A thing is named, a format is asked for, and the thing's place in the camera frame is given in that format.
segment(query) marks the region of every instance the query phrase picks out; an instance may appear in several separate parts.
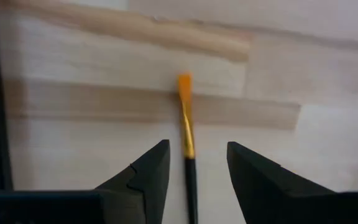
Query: paintbrush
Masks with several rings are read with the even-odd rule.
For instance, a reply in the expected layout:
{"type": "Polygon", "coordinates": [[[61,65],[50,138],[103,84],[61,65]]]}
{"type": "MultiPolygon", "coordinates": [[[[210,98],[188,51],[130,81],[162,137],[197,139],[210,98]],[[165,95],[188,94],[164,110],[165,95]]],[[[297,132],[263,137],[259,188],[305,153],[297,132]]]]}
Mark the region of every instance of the paintbrush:
{"type": "Polygon", "coordinates": [[[185,179],[188,218],[190,224],[198,223],[196,155],[194,149],[193,121],[191,118],[191,74],[178,77],[178,88],[183,111],[185,179]]]}

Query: wooden plank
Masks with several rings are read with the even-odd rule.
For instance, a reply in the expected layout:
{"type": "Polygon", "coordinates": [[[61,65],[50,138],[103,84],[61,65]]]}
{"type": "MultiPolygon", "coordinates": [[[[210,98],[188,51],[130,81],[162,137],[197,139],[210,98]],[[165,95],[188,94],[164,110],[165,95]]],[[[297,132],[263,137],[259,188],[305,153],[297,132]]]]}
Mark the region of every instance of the wooden plank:
{"type": "Polygon", "coordinates": [[[58,1],[9,0],[0,4],[0,10],[6,9],[17,9],[72,29],[201,51],[233,60],[247,60],[249,51],[249,36],[227,35],[225,29],[219,27],[204,29],[198,24],[157,21],[132,12],[58,1]]]}
{"type": "Polygon", "coordinates": [[[84,4],[86,6],[103,7],[107,9],[127,10],[128,0],[59,0],[60,2],[69,2],[75,4],[84,4]]]}
{"type": "MultiPolygon", "coordinates": [[[[179,122],[180,102],[176,93],[111,86],[6,80],[9,117],[53,119],[179,122]]],[[[300,106],[196,95],[196,124],[224,124],[294,129],[300,106]]]]}
{"type": "Polygon", "coordinates": [[[358,107],[358,50],[258,35],[245,94],[253,100],[358,107]]]}
{"type": "Polygon", "coordinates": [[[195,93],[240,98],[245,62],[89,34],[21,14],[0,13],[5,76],[176,91],[192,71],[195,93]]]}
{"type": "MultiPolygon", "coordinates": [[[[244,222],[239,206],[233,206],[237,198],[228,175],[228,141],[238,141],[284,168],[335,191],[358,190],[358,111],[311,106],[303,108],[302,113],[305,114],[301,114],[302,121],[295,132],[195,126],[202,223],[244,222]]],[[[8,127],[18,190],[93,188],[128,166],[146,148],[161,139],[169,139],[170,187],[163,223],[186,222],[178,126],[9,119],[8,127]]]]}
{"type": "Polygon", "coordinates": [[[358,42],[358,1],[129,0],[128,10],[358,42]]]}

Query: wood grain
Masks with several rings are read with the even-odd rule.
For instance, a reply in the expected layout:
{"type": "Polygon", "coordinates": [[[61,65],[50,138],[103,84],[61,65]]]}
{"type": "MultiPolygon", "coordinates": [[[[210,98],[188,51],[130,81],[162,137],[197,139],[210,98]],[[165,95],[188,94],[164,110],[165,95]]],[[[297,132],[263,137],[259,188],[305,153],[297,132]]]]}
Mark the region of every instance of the wood grain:
{"type": "MultiPolygon", "coordinates": [[[[9,117],[53,119],[179,122],[178,95],[161,91],[46,82],[6,80],[9,117]]],[[[300,106],[196,95],[193,119],[197,124],[224,124],[293,129],[300,106]]]]}
{"type": "Polygon", "coordinates": [[[194,92],[243,96],[246,63],[90,34],[20,13],[0,12],[4,76],[177,91],[177,75],[193,72],[194,92]]]}
{"type": "Polygon", "coordinates": [[[127,0],[59,0],[60,2],[69,2],[75,4],[83,4],[86,6],[96,6],[103,7],[106,9],[118,9],[118,10],[127,10],[128,1],[127,0]]]}
{"type": "Polygon", "coordinates": [[[247,60],[250,45],[248,34],[230,35],[222,27],[204,28],[197,23],[157,21],[133,12],[42,0],[3,1],[0,9],[7,8],[60,26],[164,47],[201,51],[231,60],[247,60]]]}
{"type": "Polygon", "coordinates": [[[247,98],[358,107],[358,50],[258,35],[249,67],[247,98]]]}
{"type": "Polygon", "coordinates": [[[358,1],[129,0],[128,10],[358,42],[358,1]]]}

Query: wooden surface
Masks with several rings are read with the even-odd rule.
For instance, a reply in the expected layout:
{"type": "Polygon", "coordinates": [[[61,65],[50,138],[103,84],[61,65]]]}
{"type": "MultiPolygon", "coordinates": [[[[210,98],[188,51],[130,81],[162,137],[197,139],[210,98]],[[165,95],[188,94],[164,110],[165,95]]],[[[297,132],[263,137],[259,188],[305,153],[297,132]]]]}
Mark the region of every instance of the wooden surface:
{"type": "Polygon", "coordinates": [[[244,223],[228,141],[358,190],[358,1],[3,1],[0,58],[16,189],[93,188],[169,139],[163,222],[185,223],[190,70],[200,223],[244,223]]]}

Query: black paintbrush handle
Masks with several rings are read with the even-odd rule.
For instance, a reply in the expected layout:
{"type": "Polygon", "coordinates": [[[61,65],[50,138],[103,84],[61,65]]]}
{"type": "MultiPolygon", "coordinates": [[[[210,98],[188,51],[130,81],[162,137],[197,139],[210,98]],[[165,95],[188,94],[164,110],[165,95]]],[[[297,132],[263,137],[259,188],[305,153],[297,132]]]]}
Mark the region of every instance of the black paintbrush handle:
{"type": "Polygon", "coordinates": [[[189,224],[198,223],[196,160],[185,158],[185,178],[189,224]]]}

